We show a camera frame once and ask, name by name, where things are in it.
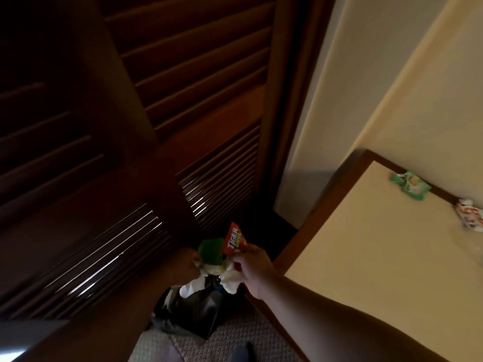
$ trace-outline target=hand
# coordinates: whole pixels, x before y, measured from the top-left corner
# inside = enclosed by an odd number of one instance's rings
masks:
[[[167,256],[162,264],[165,274],[169,275],[170,286],[184,286],[199,277],[199,268],[194,262],[201,263],[198,252],[182,248]]]
[[[272,277],[277,276],[267,253],[256,245],[247,244],[241,248],[241,253],[233,254],[230,259],[240,263],[241,273],[245,277],[245,285],[253,297],[261,299],[260,290]]]

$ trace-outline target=person's left hand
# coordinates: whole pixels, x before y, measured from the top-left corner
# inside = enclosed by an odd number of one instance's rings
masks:
[[[195,261],[201,263],[202,259],[197,251],[189,248],[179,249],[164,259],[163,268],[169,274],[171,287],[183,286],[199,277]]]

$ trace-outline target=green snack wrapper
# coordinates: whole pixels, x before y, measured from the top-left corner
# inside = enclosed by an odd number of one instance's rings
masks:
[[[224,239],[204,239],[198,247],[198,253],[203,259],[203,263],[212,265],[223,264],[223,255],[221,254],[221,246]]]
[[[428,183],[411,171],[406,171],[404,174],[394,174],[391,181],[401,186],[402,192],[418,201],[422,201],[425,194],[431,189]]]

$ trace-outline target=brown table border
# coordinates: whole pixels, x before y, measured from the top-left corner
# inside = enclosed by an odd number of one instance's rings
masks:
[[[362,153],[355,152],[353,155],[351,155],[351,157],[349,157],[341,168],[334,174],[326,189],[324,189],[323,193],[318,199],[314,209],[306,219],[304,225],[273,262],[273,265],[277,270],[279,270],[282,274],[287,272],[294,261],[303,252],[305,247],[313,239],[315,234],[317,234],[319,229],[339,206],[347,193],[350,192],[352,187],[374,161],[387,167],[395,173],[401,174],[406,172],[406,169],[370,150],[365,150]],[[438,188],[431,183],[429,184],[432,187],[430,192],[436,194],[438,197],[451,204],[457,203],[458,197],[441,188]],[[272,326],[287,340],[299,357],[305,361],[308,361],[302,350],[278,322],[277,318],[270,311],[269,307],[263,301],[253,298],[250,293],[246,292],[245,294],[255,308],[262,313],[272,324]]]

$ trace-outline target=forearm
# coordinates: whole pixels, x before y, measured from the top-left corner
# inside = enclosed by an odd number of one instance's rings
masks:
[[[19,360],[127,360],[156,302],[171,285],[170,277],[171,273],[165,267],[143,276],[75,317]]]
[[[445,361],[396,328],[273,274],[261,298],[311,361]]]

